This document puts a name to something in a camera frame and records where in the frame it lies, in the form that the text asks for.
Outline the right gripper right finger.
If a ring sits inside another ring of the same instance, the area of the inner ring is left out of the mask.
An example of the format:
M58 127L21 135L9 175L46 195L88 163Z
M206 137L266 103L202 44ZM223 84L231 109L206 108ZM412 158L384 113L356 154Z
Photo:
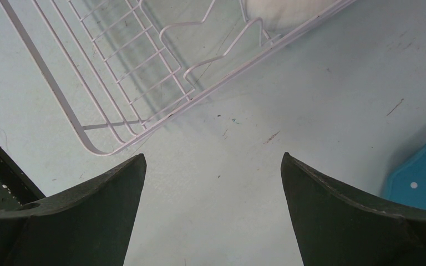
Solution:
M426 265L426 210L362 191L289 153L281 178L304 265Z

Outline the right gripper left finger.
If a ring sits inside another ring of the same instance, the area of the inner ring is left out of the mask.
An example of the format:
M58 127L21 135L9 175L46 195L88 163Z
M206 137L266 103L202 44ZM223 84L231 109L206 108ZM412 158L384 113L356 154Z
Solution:
M146 169L138 154L67 190L0 211L0 265L123 265Z

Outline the blue polka dot plate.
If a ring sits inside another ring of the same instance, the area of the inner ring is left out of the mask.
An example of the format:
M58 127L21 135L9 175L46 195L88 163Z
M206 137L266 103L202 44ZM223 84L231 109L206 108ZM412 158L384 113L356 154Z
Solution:
M381 197L426 210L426 144L389 174Z

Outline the white ribbed bowl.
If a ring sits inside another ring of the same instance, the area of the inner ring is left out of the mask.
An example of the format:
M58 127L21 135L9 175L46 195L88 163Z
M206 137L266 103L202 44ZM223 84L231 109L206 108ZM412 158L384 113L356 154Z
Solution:
M265 30L286 33L318 15L334 0L249 0L244 1L250 19L261 18Z

